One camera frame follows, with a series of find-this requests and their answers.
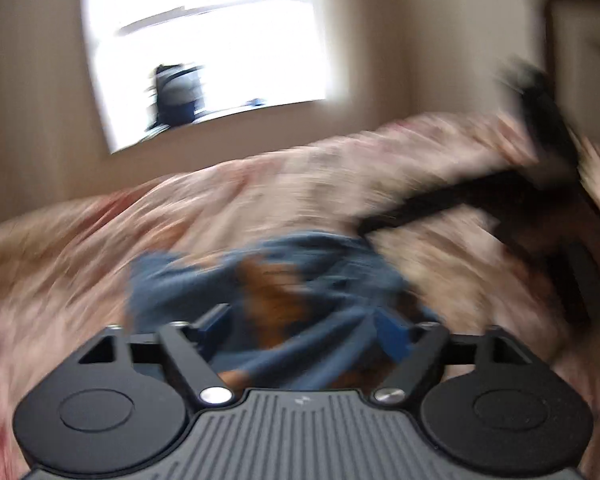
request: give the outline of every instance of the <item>blue towel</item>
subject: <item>blue towel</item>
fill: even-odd
[[[404,329],[400,334],[412,322],[436,320],[421,306],[404,311],[400,299],[408,284],[360,238],[297,232],[229,252],[213,267],[183,267],[178,260],[169,253],[134,260],[134,331],[193,322],[216,304],[230,304],[231,330],[210,364],[234,388],[318,390],[365,382],[408,351],[408,339],[395,348],[396,331],[381,330],[387,323],[378,323],[379,313],[400,311],[391,316]]]

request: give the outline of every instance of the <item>pink blanket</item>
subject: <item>pink blanket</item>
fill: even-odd
[[[600,201],[600,156],[589,151]],[[125,324],[127,264],[138,254],[173,250],[194,261],[293,230],[352,234],[357,217],[408,192],[525,162],[530,153],[509,118],[426,116],[0,225],[0,480],[27,470],[11,433],[14,407],[103,326]],[[565,327],[529,293],[488,222],[462,208],[377,234],[374,242],[452,330],[500,324],[548,356],[564,343]],[[600,480],[600,334],[570,349],[557,369],[596,409],[583,469]]]

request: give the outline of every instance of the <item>metal bolt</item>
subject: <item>metal bolt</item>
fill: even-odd
[[[207,404],[224,404],[225,402],[229,402],[233,396],[234,394],[231,393],[231,390],[222,386],[212,386],[200,392],[200,399],[204,400]]]
[[[387,406],[400,404],[406,398],[407,394],[405,394],[400,388],[380,388],[374,392],[374,399],[376,402],[379,404],[385,404]]]
[[[440,323],[438,323],[437,321],[423,321],[422,323],[418,323],[418,326],[424,328],[425,330],[437,327],[438,325],[440,325]]]

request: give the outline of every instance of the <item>window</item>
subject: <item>window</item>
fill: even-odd
[[[87,16],[112,152],[152,134],[160,64],[201,67],[200,120],[324,98],[311,0],[88,0]]]

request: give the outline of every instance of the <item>black bag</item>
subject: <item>black bag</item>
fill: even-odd
[[[192,123],[204,109],[199,66],[160,65],[155,69],[156,124]]]

